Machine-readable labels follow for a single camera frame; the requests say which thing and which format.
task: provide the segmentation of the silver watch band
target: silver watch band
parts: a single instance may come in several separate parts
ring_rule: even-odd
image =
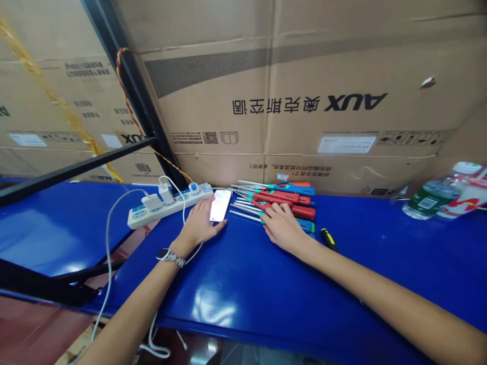
[[[158,257],[157,259],[160,261],[175,261],[180,268],[182,268],[186,263],[186,260],[184,258],[177,257],[176,254],[172,252],[170,249],[167,250],[167,253],[164,255],[164,257],[162,258]]]

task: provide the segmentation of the wrist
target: wrist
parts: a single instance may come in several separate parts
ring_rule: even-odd
[[[294,253],[294,256],[310,265],[320,246],[321,244],[318,241],[306,236],[306,239],[299,245],[299,249]]]
[[[178,237],[171,243],[169,249],[174,252],[177,257],[186,259],[194,247],[195,244],[193,244],[190,240]]]

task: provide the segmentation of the smartphone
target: smartphone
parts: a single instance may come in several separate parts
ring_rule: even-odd
[[[215,199],[212,203],[212,210],[210,212],[211,222],[221,222],[225,219],[228,204],[230,204],[230,198],[232,192],[230,190],[216,190]]]

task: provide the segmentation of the blue screwdriver handle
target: blue screwdriver handle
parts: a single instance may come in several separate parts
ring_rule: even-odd
[[[299,187],[291,185],[288,182],[280,182],[278,185],[268,185],[270,189],[284,191],[288,193],[295,193],[299,195],[315,196],[315,189],[313,187]]]
[[[299,218],[296,218],[296,220],[298,221],[299,225],[301,226],[301,228],[303,229],[303,231],[305,233],[313,234],[315,232],[315,224],[313,222],[305,221],[305,220],[302,220]]]

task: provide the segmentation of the power strip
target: power strip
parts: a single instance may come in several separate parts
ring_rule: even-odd
[[[213,189],[210,184],[205,182],[198,187],[198,193],[195,195],[190,194],[189,189],[183,190],[181,193],[183,193],[183,196],[179,193],[174,194],[174,202],[172,204],[164,204],[162,207],[151,211],[148,211],[144,205],[132,208],[128,212],[128,226],[132,229],[136,229],[183,210],[183,198],[186,200],[187,209],[200,200],[209,198],[213,194]]]

